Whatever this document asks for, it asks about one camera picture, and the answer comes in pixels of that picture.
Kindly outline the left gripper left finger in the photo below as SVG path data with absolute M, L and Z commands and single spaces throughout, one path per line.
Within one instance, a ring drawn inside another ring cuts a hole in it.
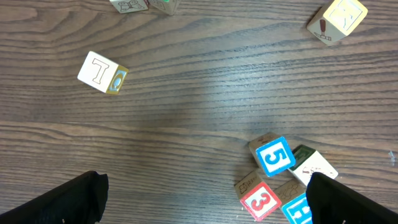
M 1 214 L 1 223 L 95 224 L 102 219 L 108 190 L 108 176 L 90 170 Z

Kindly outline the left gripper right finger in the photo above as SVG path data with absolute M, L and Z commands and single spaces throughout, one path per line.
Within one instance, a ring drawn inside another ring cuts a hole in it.
M 315 172 L 306 196 L 317 224 L 397 224 L 397 213 L 349 187 Z

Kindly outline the blue number 5 block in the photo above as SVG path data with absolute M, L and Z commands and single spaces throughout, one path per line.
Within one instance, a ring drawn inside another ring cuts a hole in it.
M 269 132 L 248 144 L 259 167 L 266 176 L 273 177 L 296 164 L 294 154 L 285 137 Z

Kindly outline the blue letter H block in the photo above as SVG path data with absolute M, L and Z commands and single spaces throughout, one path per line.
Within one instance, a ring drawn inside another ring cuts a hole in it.
M 291 179 L 275 190 L 282 202 L 280 209 L 290 224 L 312 224 L 312 212 L 307 202 L 306 188 Z

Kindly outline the red number 3 block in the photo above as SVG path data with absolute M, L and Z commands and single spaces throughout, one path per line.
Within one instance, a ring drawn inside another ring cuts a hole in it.
M 257 222 L 268 217 L 282 205 L 281 200 L 257 170 L 253 170 L 241 179 L 234 185 L 234 189 L 240 203 Z

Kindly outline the plain block red car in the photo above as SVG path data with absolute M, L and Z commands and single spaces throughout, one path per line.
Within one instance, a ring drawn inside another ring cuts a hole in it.
M 296 163 L 289 171 L 305 186 L 314 172 L 325 174 L 331 179 L 338 176 L 337 170 L 316 149 L 301 144 L 293 150 L 293 154 Z

